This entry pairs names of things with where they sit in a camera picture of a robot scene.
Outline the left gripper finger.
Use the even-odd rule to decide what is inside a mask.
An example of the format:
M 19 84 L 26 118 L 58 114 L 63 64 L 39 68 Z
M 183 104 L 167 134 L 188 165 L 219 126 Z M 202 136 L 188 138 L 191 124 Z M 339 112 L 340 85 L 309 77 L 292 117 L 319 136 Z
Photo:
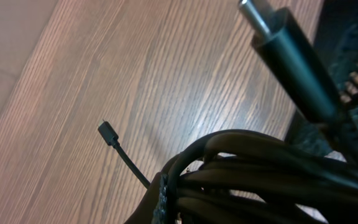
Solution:
M 145 195 L 143 196 L 140 204 L 131 214 L 131 216 L 124 222 L 125 224 L 151 224 L 153 219 L 153 212 L 157 206 L 159 193 L 160 193 L 160 181 L 163 174 L 158 172 Z

